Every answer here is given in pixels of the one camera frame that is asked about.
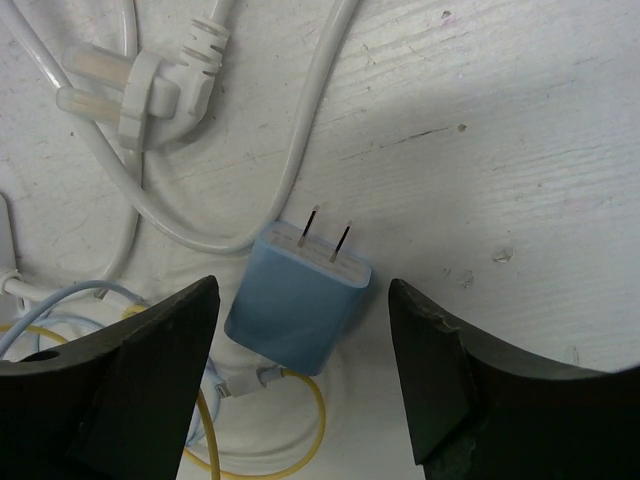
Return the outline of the white multicolour power strip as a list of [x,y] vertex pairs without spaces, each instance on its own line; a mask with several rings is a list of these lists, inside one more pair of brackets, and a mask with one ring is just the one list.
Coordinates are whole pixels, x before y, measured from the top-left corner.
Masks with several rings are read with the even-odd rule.
[[13,233],[8,205],[3,195],[0,196],[0,248],[1,270],[15,270],[17,264],[13,244]]

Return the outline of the blue charger plug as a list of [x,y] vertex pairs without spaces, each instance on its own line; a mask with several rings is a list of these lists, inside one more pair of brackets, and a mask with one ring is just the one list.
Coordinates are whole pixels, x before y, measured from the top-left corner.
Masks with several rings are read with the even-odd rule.
[[224,325],[235,343],[296,373],[324,369],[368,289],[372,268],[304,227],[270,223],[256,237]]

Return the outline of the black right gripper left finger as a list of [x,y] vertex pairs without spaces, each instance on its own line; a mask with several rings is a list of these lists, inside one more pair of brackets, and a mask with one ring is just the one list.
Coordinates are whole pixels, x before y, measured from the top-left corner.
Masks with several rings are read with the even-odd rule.
[[3,361],[2,478],[175,478],[219,306],[206,276],[98,332]]

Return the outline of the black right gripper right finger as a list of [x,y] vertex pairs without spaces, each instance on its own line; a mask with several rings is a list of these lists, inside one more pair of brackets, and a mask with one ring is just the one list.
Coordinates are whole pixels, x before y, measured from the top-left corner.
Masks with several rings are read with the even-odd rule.
[[428,479],[635,479],[639,370],[526,351],[408,282],[388,290],[414,461]]

